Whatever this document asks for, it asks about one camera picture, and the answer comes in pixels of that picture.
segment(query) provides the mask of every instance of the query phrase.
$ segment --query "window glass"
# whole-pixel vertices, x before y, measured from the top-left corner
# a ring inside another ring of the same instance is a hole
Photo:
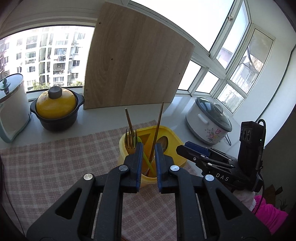
[[[218,96],[218,100],[220,100],[233,113],[244,98],[229,84],[226,84]]]
[[[273,40],[255,29],[251,41],[230,80],[248,93],[267,59]]]
[[[134,0],[161,14],[210,51],[233,0]]]
[[[248,14],[244,1],[240,7],[239,13],[235,22],[219,52],[216,59],[220,64],[226,69],[229,62],[231,61],[239,43],[242,40],[242,37],[247,29],[249,24]]]
[[[198,74],[201,66],[194,63],[193,61],[189,61],[181,83],[178,87],[179,90],[188,90],[192,82],[194,81],[196,75]]]
[[[214,76],[211,72],[208,71],[196,91],[210,93],[217,83],[218,79],[218,77]]]
[[[26,91],[49,88],[57,81],[64,87],[83,85],[93,32],[93,27],[51,26],[0,39],[0,80],[22,73]]]

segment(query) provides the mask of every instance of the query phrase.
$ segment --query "lid knob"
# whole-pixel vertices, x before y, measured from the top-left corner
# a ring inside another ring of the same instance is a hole
[[[4,90],[4,89],[6,89],[8,86],[10,86],[10,82],[7,81],[7,78],[4,77],[3,80],[2,80],[2,86],[1,86],[0,90]]]
[[[63,90],[59,86],[53,86],[53,87],[49,88],[49,90],[48,90],[48,97],[50,99],[57,99],[57,98],[61,97],[62,94],[63,94]]]

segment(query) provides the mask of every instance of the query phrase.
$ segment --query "tree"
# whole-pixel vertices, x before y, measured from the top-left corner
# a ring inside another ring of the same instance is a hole
[[[33,90],[43,90],[43,89],[48,89],[48,88],[49,88],[49,83],[48,84],[44,83],[42,85],[40,85],[39,82],[33,83]]]
[[[71,83],[69,86],[83,86],[81,81],[76,81],[76,83]]]

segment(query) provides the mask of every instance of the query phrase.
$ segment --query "metal screw head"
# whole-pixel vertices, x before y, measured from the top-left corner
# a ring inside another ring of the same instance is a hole
[[[171,169],[172,171],[176,172],[176,171],[178,171],[178,170],[180,169],[180,167],[178,167],[177,165],[172,165],[172,166],[170,167],[170,169]]]
[[[119,166],[118,169],[119,169],[120,171],[124,172],[124,171],[126,171],[126,170],[128,169],[128,166],[126,166],[126,165],[121,165],[121,166]]]
[[[213,177],[212,175],[208,174],[208,175],[205,176],[205,179],[206,179],[207,181],[211,182],[211,181],[214,180],[214,177]]]
[[[92,174],[90,174],[90,173],[87,173],[87,174],[85,174],[84,176],[83,176],[83,178],[84,178],[84,180],[91,180],[92,179]]]

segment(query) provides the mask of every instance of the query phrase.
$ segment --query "wooden cutting board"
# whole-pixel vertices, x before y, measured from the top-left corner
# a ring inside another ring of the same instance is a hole
[[[171,102],[193,49],[164,24],[105,2],[89,50],[84,109]]]

